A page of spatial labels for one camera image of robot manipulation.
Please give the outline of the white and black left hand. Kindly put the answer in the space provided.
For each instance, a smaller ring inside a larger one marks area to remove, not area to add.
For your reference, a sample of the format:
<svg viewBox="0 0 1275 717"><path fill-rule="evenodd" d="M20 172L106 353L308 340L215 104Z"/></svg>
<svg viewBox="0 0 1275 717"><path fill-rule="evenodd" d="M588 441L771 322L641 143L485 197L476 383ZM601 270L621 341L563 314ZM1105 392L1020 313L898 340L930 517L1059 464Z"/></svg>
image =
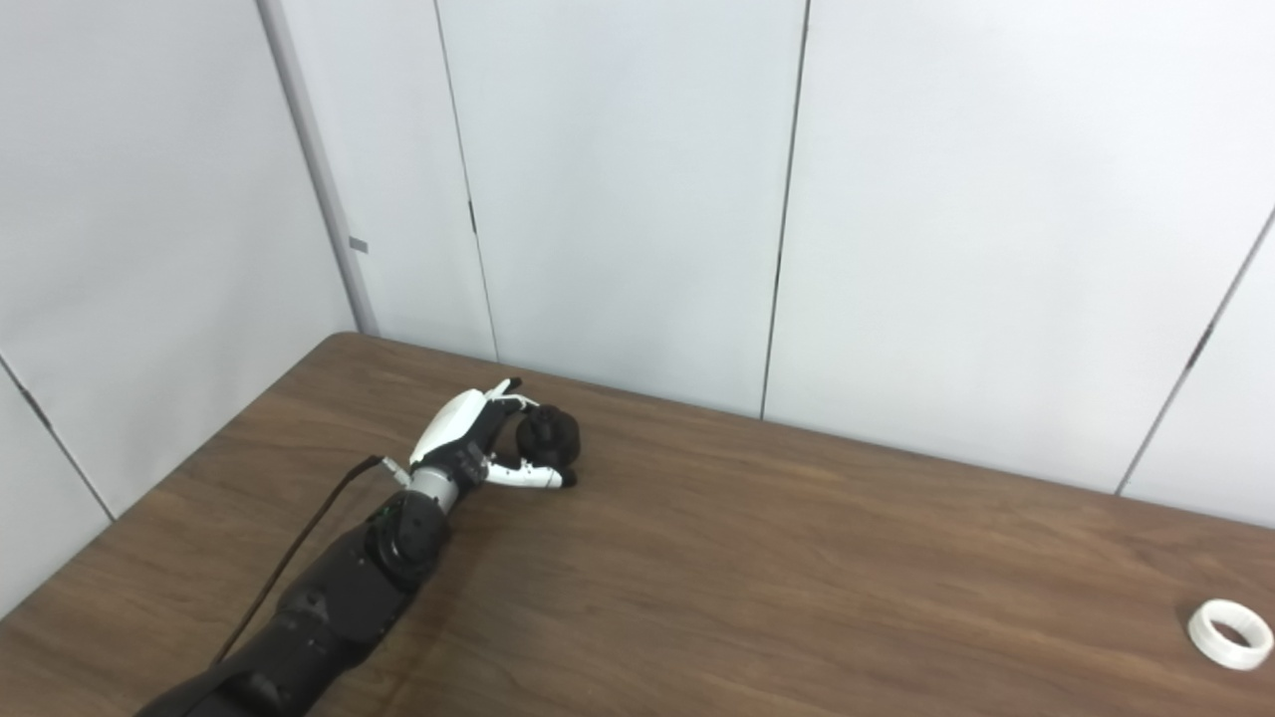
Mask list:
<svg viewBox="0 0 1275 717"><path fill-rule="evenodd" d="M572 464L580 455L580 427L556 404L516 393L519 378L490 390L463 390L433 415L408 458L405 486L423 492L425 477L448 480L459 496L483 484L506 487L566 489L578 486ZM515 444L518 463L499 461L496 443L511 418L520 417Z"/></svg>

